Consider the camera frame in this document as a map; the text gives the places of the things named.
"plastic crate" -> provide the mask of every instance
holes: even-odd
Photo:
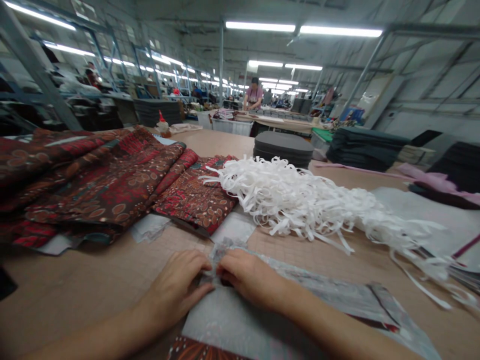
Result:
[[[215,114],[216,111],[217,110],[198,111],[196,113],[196,116],[198,117],[198,124],[203,126],[204,129],[213,130],[209,115]]]
[[[250,136],[252,131],[253,121],[232,121],[223,119],[211,119],[213,130],[221,131],[223,133],[237,134],[243,136]]]

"person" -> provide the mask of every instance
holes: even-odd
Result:
[[[263,97],[263,103],[265,105],[270,105],[272,102],[272,89],[268,89],[268,91],[265,93],[265,96]]]
[[[212,264],[204,253],[176,252],[136,305],[34,351],[23,360],[128,358],[172,328],[215,290],[211,283],[192,287],[200,272],[210,270]],[[422,359],[395,340],[325,304],[244,250],[229,249],[216,272],[255,306],[288,318],[332,358]]]
[[[243,99],[243,109],[244,110],[260,110],[262,107],[262,98],[264,97],[264,92],[259,86],[259,78],[252,77],[251,85],[246,91],[245,98]]]

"woman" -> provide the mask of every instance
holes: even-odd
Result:
[[[245,98],[243,99],[244,110],[260,110],[262,105],[262,99],[264,97],[264,91],[259,86],[259,78],[253,77],[251,79],[251,85],[246,91]]]

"table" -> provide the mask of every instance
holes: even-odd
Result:
[[[251,137],[212,130],[184,132],[172,139],[186,143],[200,156],[250,156],[254,146]],[[330,178],[339,186],[407,190],[401,179],[344,168],[315,168],[314,164],[312,161],[310,170],[315,175]],[[439,309],[389,259],[386,247],[371,243],[358,230],[345,238],[355,249],[351,256],[320,241],[272,237],[261,228],[250,237],[248,248],[332,278],[379,282],[428,334],[443,359],[480,359],[480,316],[469,313],[426,282],[425,287],[434,295],[454,306],[451,311]],[[4,267],[19,288],[0,302],[1,358],[14,358],[134,304],[173,252],[198,249],[209,254],[212,248],[209,240],[177,225],[167,228],[152,243],[137,244],[127,232],[109,247],[86,243],[59,257],[8,248]],[[405,266],[419,275],[412,265]],[[169,344],[180,329],[181,325],[135,359],[166,358]]]
[[[311,122],[300,121],[300,120],[290,120],[290,119],[283,118],[283,119],[280,119],[283,121],[279,121],[279,118],[277,117],[263,116],[263,115],[252,117],[248,114],[247,115],[238,114],[236,115],[236,119],[238,121],[254,121],[271,128],[290,130],[290,131],[302,133],[302,134],[311,134],[312,128],[315,128],[318,126]]]

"stack of foam pads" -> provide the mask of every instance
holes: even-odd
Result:
[[[159,110],[169,126],[182,124],[180,104],[177,101],[158,99],[133,100],[140,124],[154,128],[160,120]]]
[[[312,107],[312,100],[296,98],[293,101],[293,106],[291,107],[291,111],[294,113],[308,114],[311,107]]]
[[[339,127],[326,157],[332,163],[384,173],[409,142],[405,137],[375,130]]]
[[[480,193],[480,145],[456,142],[428,172],[448,175],[459,191]]]
[[[267,161],[288,160],[296,168],[308,169],[314,147],[304,138],[282,132],[264,131],[255,138],[253,156]]]

